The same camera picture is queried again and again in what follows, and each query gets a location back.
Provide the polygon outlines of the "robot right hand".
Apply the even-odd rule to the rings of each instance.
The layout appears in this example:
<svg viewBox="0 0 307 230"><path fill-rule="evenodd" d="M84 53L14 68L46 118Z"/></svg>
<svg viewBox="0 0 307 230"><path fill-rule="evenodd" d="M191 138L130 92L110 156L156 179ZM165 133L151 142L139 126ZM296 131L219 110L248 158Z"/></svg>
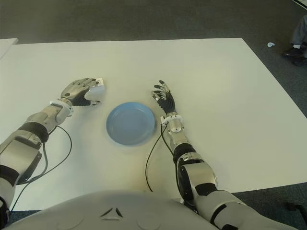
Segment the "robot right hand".
<svg viewBox="0 0 307 230"><path fill-rule="evenodd" d="M159 80L159 84L154 85L155 90L151 91L152 98L157 102L166 115L175 115L176 104L168 85Z"/></svg>

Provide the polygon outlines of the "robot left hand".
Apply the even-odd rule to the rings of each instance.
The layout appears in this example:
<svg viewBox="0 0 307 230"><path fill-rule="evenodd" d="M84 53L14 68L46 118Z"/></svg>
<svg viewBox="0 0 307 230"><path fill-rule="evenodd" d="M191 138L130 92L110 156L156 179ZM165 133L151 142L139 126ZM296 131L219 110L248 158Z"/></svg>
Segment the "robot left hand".
<svg viewBox="0 0 307 230"><path fill-rule="evenodd" d="M62 91L59 100L70 106L97 105L100 103L99 100L88 100L85 97L85 94L97 84L98 81L93 78L75 80Z"/></svg>

